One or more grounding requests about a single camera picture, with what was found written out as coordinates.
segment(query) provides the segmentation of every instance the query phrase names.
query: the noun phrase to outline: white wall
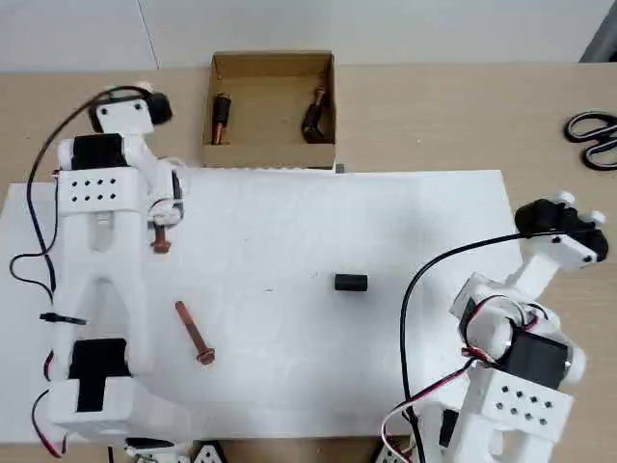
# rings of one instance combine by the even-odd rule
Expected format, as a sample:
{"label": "white wall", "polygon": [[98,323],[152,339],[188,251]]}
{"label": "white wall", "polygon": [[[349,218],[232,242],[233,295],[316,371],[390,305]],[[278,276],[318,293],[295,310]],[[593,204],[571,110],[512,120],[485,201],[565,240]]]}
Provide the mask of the white wall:
{"label": "white wall", "polygon": [[340,63],[578,61],[612,0],[0,0],[0,70],[168,68],[232,49]]}

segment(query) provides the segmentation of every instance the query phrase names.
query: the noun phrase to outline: black plastic piece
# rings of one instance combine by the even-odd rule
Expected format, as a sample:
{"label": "black plastic piece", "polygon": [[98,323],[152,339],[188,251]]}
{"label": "black plastic piece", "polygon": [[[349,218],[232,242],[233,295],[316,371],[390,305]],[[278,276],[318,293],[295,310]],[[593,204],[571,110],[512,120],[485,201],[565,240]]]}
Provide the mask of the black plastic piece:
{"label": "black plastic piece", "polygon": [[566,375],[568,346],[528,333],[512,323],[512,345],[499,368],[527,381],[558,389]]}
{"label": "black plastic piece", "polygon": [[231,98],[225,94],[218,94],[214,98],[212,106],[212,125],[220,123],[223,127],[228,126],[229,109],[231,107]]}
{"label": "black plastic piece", "polygon": [[169,122],[174,116],[170,100],[165,94],[154,93],[146,98],[150,119],[154,125]]}
{"label": "black plastic piece", "polygon": [[593,222],[578,217],[573,207],[556,204],[549,200],[537,200],[517,210],[514,222],[521,233],[549,232],[559,230],[598,255],[598,262],[608,256],[608,241]]}
{"label": "black plastic piece", "polygon": [[442,429],[440,430],[440,446],[447,449],[450,445],[450,439],[454,433],[454,427],[459,419],[459,413],[454,410],[443,410],[442,413]]}
{"label": "black plastic piece", "polygon": [[45,312],[39,315],[39,319],[50,323],[71,323],[73,325],[85,325],[88,322],[83,318],[59,315],[55,312]]}
{"label": "black plastic piece", "polygon": [[366,291],[368,289],[368,276],[337,273],[335,275],[335,289],[337,291]]}
{"label": "black plastic piece", "polygon": [[324,143],[326,137],[318,128],[323,111],[323,104],[312,103],[308,107],[305,118],[302,120],[302,135],[307,143]]}
{"label": "black plastic piece", "polygon": [[127,167],[118,133],[75,137],[71,168],[73,171]]}
{"label": "black plastic piece", "polygon": [[180,216],[184,217],[184,202],[182,201],[182,188],[180,187],[180,180],[177,177],[175,171],[172,171],[172,188],[174,189],[174,207],[180,211]]}
{"label": "black plastic piece", "polygon": [[77,412],[100,412],[103,409],[105,379],[110,376],[130,376],[124,360],[126,340],[78,340],[68,379],[79,380]]}
{"label": "black plastic piece", "polygon": [[133,449],[159,449],[174,446],[174,443],[170,441],[150,439],[149,437],[127,437],[125,442],[128,447]]}

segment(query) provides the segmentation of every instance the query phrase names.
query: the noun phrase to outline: black cylinder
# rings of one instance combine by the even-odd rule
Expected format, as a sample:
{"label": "black cylinder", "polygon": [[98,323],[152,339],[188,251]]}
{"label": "black cylinder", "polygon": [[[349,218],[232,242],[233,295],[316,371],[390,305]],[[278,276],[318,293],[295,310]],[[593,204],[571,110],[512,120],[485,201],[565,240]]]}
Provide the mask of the black cylinder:
{"label": "black cylinder", "polygon": [[366,291],[368,289],[368,275],[337,273],[335,275],[335,289],[337,291]]}

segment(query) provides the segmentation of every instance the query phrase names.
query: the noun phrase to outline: copper bolt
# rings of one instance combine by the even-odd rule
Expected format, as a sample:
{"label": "copper bolt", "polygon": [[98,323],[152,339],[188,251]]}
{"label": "copper bolt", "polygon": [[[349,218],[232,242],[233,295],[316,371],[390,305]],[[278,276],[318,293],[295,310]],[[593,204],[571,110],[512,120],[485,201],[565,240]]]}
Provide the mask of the copper bolt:
{"label": "copper bolt", "polygon": [[212,139],[212,145],[221,145],[223,141],[223,125],[217,123],[214,125],[214,137]]}
{"label": "copper bolt", "polygon": [[165,227],[160,225],[154,226],[154,241],[150,243],[150,246],[152,246],[156,254],[167,254],[170,252],[172,243],[165,237]]}
{"label": "copper bolt", "polygon": [[182,301],[177,301],[175,303],[175,309],[177,310],[177,314],[180,315],[180,319],[182,323],[184,323],[193,344],[197,348],[197,361],[203,365],[210,365],[215,360],[214,349],[206,345],[205,340],[201,337],[200,330],[197,329],[195,321],[193,321],[193,317],[189,314],[184,303]]}
{"label": "copper bolt", "polygon": [[212,105],[212,145],[221,145],[228,126],[231,98],[228,94],[218,94]]}
{"label": "copper bolt", "polygon": [[323,103],[324,96],[326,96],[326,89],[323,87],[317,87],[315,89],[315,101],[314,103],[319,106]]}

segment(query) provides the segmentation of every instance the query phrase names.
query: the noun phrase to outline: black cable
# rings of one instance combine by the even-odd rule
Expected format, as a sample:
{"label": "black cable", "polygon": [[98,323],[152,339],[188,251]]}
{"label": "black cable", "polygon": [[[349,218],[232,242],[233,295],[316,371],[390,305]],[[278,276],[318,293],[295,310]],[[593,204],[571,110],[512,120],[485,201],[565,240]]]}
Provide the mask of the black cable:
{"label": "black cable", "polygon": [[[403,375],[403,391],[405,393],[405,400],[410,400],[412,398],[412,393],[409,387],[409,375],[407,371],[407,349],[405,346],[405,320],[407,318],[407,307],[409,305],[409,300],[412,295],[412,291],[417,285],[419,279],[424,275],[431,267],[441,262],[442,260],[448,259],[452,256],[456,256],[457,254],[462,254],[466,251],[471,251],[473,249],[482,248],[484,246],[490,246],[492,244],[503,243],[505,241],[513,241],[516,239],[527,239],[533,238],[536,236],[552,236],[556,234],[572,234],[571,232],[566,231],[537,231],[535,233],[514,233],[507,234],[504,236],[498,236],[496,238],[484,239],[482,241],[476,241],[471,244],[467,244],[465,246],[461,246],[459,248],[454,248],[449,251],[446,251],[443,254],[438,255],[432,260],[425,263],[414,275],[412,280],[410,281],[407,289],[405,290],[405,296],[403,297],[403,304],[401,306],[401,315],[399,320],[399,350],[401,355],[401,371]],[[422,444],[422,437],[420,435],[419,426],[417,424],[417,415],[414,411],[414,407],[410,405],[407,409],[408,416],[410,418],[412,424],[412,430],[414,432],[414,438],[416,440],[417,445],[417,454],[419,458],[419,463],[426,463],[426,456],[424,455],[424,445]]]}
{"label": "black cable", "polygon": [[[14,271],[14,265],[18,260],[21,260],[21,259],[40,258],[42,256],[47,257],[51,249],[56,244],[56,238],[58,237],[58,179],[57,178],[56,178],[56,188],[55,188],[55,193],[54,193],[54,201],[55,201],[54,214],[56,218],[54,221],[54,234],[53,234],[53,237],[51,238],[51,243],[49,243],[49,246],[46,249],[41,250],[39,253],[24,253],[24,254],[19,254],[17,256],[14,256],[11,259],[11,262],[9,263],[9,272],[11,273],[11,276],[13,278],[15,278],[16,280],[20,280],[23,283],[30,283],[32,285],[37,285],[37,286],[42,287],[45,293],[47,293],[47,297],[49,297],[49,302],[53,302],[53,298],[54,298],[53,290],[49,286],[47,286],[45,283],[41,283],[36,280],[30,280],[30,279],[22,278],[18,276]],[[36,215],[33,220],[36,220],[37,224],[39,223],[39,220]]]}
{"label": "black cable", "polygon": [[[21,282],[30,283],[30,284],[42,287],[45,290],[45,292],[47,293],[47,296],[49,297],[49,300],[52,301],[52,302],[53,302],[53,293],[56,290],[56,269],[54,268],[54,264],[51,261],[51,258],[50,258],[48,253],[49,253],[49,250],[51,249],[51,247],[53,246],[53,244],[55,243],[56,233],[54,232],[54,239],[52,240],[52,244],[48,248],[47,245],[45,244],[45,240],[44,240],[44,238],[42,236],[42,231],[40,229],[40,224],[39,224],[39,218],[37,217],[37,212],[35,211],[34,203],[32,201],[32,186],[33,186],[33,183],[35,181],[35,176],[37,174],[37,170],[39,169],[40,162],[42,161],[43,157],[45,156],[45,153],[47,152],[47,150],[49,149],[49,147],[51,146],[53,141],[56,139],[58,134],[62,130],[64,130],[65,127],[69,123],[71,123],[77,116],[79,116],[83,111],[88,109],[92,104],[97,102],[102,97],[107,96],[107,95],[111,95],[113,92],[121,92],[121,91],[133,91],[133,92],[137,92],[137,93],[139,93],[141,95],[149,95],[149,91],[146,90],[146,89],[143,89],[141,87],[136,87],[136,86],[133,86],[133,85],[121,85],[121,86],[118,86],[118,87],[114,87],[114,88],[111,88],[111,89],[104,90],[102,92],[97,93],[93,97],[91,97],[88,101],[83,103],[77,109],[73,110],[68,115],[68,117],[66,117],[60,123],[60,125],[58,125],[51,132],[51,134],[47,137],[45,142],[40,147],[39,153],[37,154],[37,157],[35,158],[35,161],[34,161],[34,163],[32,165],[32,169],[30,171],[30,175],[28,176],[28,180],[26,182],[26,204],[28,205],[28,211],[30,212],[30,218],[32,219],[32,226],[34,227],[35,234],[37,235],[37,241],[39,242],[40,252],[39,253],[27,254],[27,255],[15,256],[15,258],[13,258],[11,260],[11,265],[10,265],[11,275],[13,275],[16,279],[20,280]],[[58,225],[58,222],[57,222],[57,215],[56,215],[56,230],[57,230],[57,225]],[[14,274],[14,272],[13,272],[13,264],[14,264],[14,262],[16,260],[19,260],[19,259],[22,259],[22,258],[32,258],[32,257],[44,257],[45,263],[47,264],[47,270],[49,272],[49,286],[45,285],[44,283],[35,281],[35,280],[29,280],[29,279],[17,277]]]}
{"label": "black cable", "polygon": [[533,307],[534,309],[539,310],[542,313],[542,315],[544,316],[545,320],[549,319],[549,314],[547,313],[547,311],[544,310],[544,308],[542,306],[540,306],[538,304],[535,304],[533,302],[528,302],[526,305],[529,306],[529,307]]}

